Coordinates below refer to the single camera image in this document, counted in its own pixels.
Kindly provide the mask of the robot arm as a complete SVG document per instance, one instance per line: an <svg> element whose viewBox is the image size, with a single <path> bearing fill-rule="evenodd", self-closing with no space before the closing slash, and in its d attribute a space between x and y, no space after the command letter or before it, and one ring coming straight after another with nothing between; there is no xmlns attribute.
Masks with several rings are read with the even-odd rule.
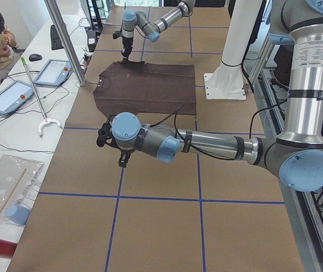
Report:
<svg viewBox="0 0 323 272"><path fill-rule="evenodd" d="M122 62L129 62L129 56L133 50L134 30L137 27L143 32L146 39L154 43L159 39L160 34L168 27L181 18L191 16L195 3L195 1L179 1L174 9L154 23L151 23L147 19L143 11L125 9L122 17L121 30L115 31L113 34L114 39L117 39L118 37L122 38Z"/></svg>
<svg viewBox="0 0 323 272"><path fill-rule="evenodd" d="M294 41L283 131L269 142L142 124L136 115L116 115L110 133L124 167L133 151L169 163L176 152L220 160L245 160L267 169L286 186L312 192L323 187L323 1L274 1L271 30Z"/></svg>

